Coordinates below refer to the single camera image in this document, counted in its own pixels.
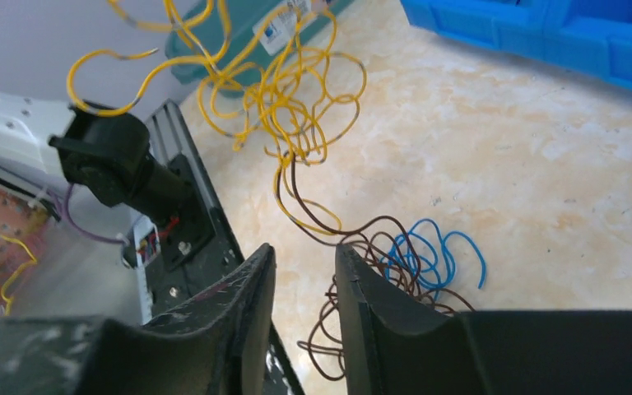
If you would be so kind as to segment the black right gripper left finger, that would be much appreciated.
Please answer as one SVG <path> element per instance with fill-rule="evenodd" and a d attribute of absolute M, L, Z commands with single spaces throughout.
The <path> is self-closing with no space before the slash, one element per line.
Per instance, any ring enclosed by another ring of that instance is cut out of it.
<path fill-rule="evenodd" d="M 0 318 L 0 394 L 260 394 L 275 280 L 275 251 L 263 244 L 142 326 Z"/>

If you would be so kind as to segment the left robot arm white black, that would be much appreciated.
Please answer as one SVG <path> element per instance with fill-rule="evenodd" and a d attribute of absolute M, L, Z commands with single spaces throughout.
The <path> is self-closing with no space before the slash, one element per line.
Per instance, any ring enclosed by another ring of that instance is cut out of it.
<path fill-rule="evenodd" d="M 107 207 L 124 204 L 156 225 L 195 216 L 195 188 L 152 156 L 149 128 L 103 112 L 0 92 L 0 159 L 83 185 Z"/>

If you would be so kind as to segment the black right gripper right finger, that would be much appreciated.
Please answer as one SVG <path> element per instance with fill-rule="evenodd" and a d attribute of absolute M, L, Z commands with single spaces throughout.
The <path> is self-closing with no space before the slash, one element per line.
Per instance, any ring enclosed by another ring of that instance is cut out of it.
<path fill-rule="evenodd" d="M 632 394 L 632 311 L 445 316 L 349 246 L 335 268 L 350 394 Z"/>

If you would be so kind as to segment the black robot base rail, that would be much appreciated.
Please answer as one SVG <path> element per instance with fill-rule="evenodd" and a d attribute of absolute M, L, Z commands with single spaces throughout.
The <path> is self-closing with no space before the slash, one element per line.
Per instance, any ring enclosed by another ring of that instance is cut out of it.
<path fill-rule="evenodd" d="M 193 143 L 179 106 L 165 102 L 146 121 L 151 152 L 191 182 L 200 208 L 168 225 L 139 224 L 139 259 L 147 296 L 145 328 L 155 336 L 160 394 L 300 394 L 272 323 L 276 255 L 268 244 L 245 257 Z"/>

